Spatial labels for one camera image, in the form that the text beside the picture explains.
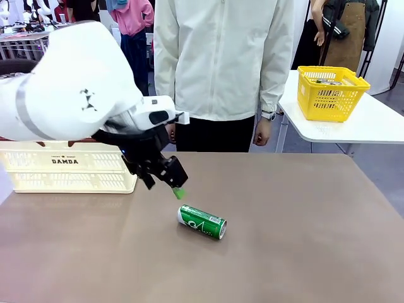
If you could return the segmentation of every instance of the white table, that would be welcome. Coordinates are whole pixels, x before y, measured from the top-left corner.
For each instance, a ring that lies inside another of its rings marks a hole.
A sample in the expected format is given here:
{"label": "white table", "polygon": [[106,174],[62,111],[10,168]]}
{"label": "white table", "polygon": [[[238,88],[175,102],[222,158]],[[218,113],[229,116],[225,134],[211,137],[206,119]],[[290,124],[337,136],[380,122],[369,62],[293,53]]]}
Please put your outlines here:
{"label": "white table", "polygon": [[404,117],[374,97],[364,94],[344,123],[307,120],[297,103],[299,72],[290,71],[279,106],[285,113],[276,145],[283,151],[289,121],[300,137],[318,143],[349,143],[345,151],[351,157],[361,143],[404,144]]}
{"label": "white table", "polygon": [[49,36],[49,32],[43,33],[13,33],[13,34],[3,34],[0,35],[0,55],[3,60],[7,59],[7,56],[4,53],[3,49],[9,51],[9,55],[11,59],[15,58],[14,51],[23,51],[27,57],[27,59],[40,59],[40,56],[36,56],[37,53],[43,53],[47,48],[47,37]]}

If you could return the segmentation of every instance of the yellow plastic basket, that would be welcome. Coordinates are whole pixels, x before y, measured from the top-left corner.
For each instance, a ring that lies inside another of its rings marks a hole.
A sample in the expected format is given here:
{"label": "yellow plastic basket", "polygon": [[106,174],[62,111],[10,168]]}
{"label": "yellow plastic basket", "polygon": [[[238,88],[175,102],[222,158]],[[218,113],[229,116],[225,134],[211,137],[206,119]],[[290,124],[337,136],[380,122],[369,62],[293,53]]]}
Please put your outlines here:
{"label": "yellow plastic basket", "polygon": [[[347,68],[301,66],[297,100],[307,120],[345,122],[370,84]],[[317,80],[342,85],[316,83]]]}
{"label": "yellow plastic basket", "polygon": [[1,139],[0,162],[16,193],[129,194],[134,190],[137,178],[129,173],[116,146]]}

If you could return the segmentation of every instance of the pink shirt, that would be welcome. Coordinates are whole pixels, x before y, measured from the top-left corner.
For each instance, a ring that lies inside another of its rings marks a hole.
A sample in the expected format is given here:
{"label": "pink shirt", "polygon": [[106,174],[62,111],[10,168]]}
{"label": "pink shirt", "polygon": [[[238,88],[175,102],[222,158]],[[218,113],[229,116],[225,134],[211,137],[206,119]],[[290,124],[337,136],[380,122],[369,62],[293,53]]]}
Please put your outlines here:
{"label": "pink shirt", "polygon": [[154,11],[149,0],[128,0],[125,8],[111,12],[112,19],[118,23],[123,35],[134,36],[154,22]]}

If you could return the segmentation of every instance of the person in pink shirt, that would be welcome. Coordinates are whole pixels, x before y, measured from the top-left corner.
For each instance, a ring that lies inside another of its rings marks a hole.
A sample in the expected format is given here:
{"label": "person in pink shirt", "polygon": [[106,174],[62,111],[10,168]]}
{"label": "person in pink shirt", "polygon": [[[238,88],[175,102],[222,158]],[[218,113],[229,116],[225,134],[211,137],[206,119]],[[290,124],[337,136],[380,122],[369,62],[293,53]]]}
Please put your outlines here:
{"label": "person in pink shirt", "polygon": [[110,11],[121,32],[121,49],[133,72],[134,82],[144,96],[149,96],[145,27],[154,22],[149,0],[128,0],[124,8]]}

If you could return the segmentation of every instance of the white wall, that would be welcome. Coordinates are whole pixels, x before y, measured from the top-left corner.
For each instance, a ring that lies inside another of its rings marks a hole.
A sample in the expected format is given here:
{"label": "white wall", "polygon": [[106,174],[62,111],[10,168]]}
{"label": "white wall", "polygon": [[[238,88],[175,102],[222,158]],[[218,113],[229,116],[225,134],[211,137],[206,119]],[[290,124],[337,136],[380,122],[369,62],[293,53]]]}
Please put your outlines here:
{"label": "white wall", "polygon": [[10,1],[10,12],[13,11],[15,14],[15,21],[24,22],[23,12],[24,12],[24,3],[23,0],[13,0],[14,4],[11,5]]}
{"label": "white wall", "polygon": [[294,1],[295,1],[295,32],[293,42],[293,58],[295,57],[300,36],[302,35],[303,26],[305,23],[304,17],[306,16],[307,6],[309,5],[309,0],[294,0]]}
{"label": "white wall", "polygon": [[375,95],[390,88],[390,78],[404,39],[404,1],[389,0],[379,40],[373,53],[366,80]]}
{"label": "white wall", "polygon": [[116,23],[112,19],[111,15],[108,13],[108,11],[104,11],[104,10],[100,11],[100,19],[101,19],[101,23],[104,24],[104,26],[106,28],[108,28],[108,30],[111,29],[111,26],[112,27],[118,26],[118,23]]}

